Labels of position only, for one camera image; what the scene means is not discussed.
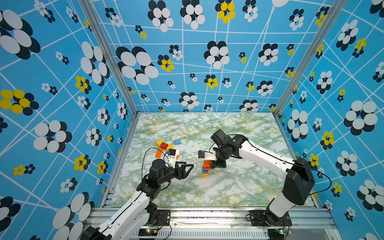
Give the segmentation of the orange lego plate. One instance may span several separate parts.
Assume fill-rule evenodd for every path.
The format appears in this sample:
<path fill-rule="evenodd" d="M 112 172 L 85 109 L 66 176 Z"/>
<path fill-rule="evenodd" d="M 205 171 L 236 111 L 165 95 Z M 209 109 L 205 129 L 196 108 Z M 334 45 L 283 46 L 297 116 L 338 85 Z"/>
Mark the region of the orange lego plate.
<path fill-rule="evenodd" d="M 214 171 L 215 168 L 212 167 L 211 161 L 203 161 L 203 171 Z"/>

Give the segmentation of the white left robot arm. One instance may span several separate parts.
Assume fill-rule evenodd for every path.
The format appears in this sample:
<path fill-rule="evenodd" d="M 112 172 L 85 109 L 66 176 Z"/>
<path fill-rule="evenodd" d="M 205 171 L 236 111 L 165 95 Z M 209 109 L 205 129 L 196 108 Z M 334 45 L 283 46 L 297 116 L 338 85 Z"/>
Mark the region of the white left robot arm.
<path fill-rule="evenodd" d="M 155 222 L 158 206 L 153 200 L 161 192 L 162 184 L 186 179 L 193 168 L 193 164 L 186 162 L 153 160 L 149 173 L 123 207 L 97 228 L 85 229 L 80 239 L 129 240 L 142 226 Z"/>

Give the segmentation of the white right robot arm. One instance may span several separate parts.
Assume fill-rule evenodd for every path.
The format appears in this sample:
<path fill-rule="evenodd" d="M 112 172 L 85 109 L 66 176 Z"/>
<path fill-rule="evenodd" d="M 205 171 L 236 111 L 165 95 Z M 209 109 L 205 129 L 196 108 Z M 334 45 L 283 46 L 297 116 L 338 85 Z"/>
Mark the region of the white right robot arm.
<path fill-rule="evenodd" d="M 217 130 L 211 140 L 216 145 L 212 151 L 198 151 L 198 158 L 210 161 L 213 169 L 226 168 L 229 158 L 245 159 L 267 169 L 282 181 L 281 192 L 266 207 L 261 217 L 255 217 L 267 226 L 292 226 L 289 211 L 303 206 L 315 185 L 312 170 L 303 158 L 287 158 L 266 150 L 244 135 L 227 135 Z"/>

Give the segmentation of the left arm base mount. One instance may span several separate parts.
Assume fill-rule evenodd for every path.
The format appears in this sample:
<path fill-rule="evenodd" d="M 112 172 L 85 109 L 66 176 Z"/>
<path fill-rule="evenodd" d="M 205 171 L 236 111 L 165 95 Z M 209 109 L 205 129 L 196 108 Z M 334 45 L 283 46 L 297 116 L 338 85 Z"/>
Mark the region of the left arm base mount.
<path fill-rule="evenodd" d="M 170 210 L 155 210 L 150 213 L 149 220 L 146 223 L 146 226 L 158 225 L 158 226 L 169 226 L 171 220 L 171 211 Z"/>

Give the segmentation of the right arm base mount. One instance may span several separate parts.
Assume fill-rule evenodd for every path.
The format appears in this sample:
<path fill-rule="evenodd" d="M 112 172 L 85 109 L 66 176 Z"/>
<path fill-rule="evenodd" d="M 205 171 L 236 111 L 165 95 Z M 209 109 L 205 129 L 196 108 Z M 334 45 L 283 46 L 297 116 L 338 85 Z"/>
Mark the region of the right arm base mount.
<path fill-rule="evenodd" d="M 293 225 L 288 212 L 282 217 L 276 217 L 274 214 L 264 210 L 251 210 L 247 214 L 246 220 L 250 221 L 252 226 L 259 227 L 291 227 Z"/>

